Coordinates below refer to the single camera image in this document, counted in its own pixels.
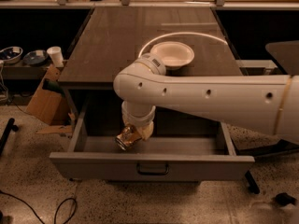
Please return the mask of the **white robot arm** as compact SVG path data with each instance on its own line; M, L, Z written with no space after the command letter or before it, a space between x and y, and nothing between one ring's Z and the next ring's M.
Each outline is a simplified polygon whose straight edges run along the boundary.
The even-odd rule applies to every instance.
M147 53L116 75L113 88L135 126L151 122L159 106L299 143L297 76L170 77Z

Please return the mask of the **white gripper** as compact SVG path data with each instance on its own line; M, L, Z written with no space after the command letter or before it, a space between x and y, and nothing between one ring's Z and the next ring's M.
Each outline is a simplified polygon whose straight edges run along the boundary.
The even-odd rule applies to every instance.
M141 105L123 101L121 105L124 127L130 124L136 126L141 139L148 140L153 133L156 107L154 105Z

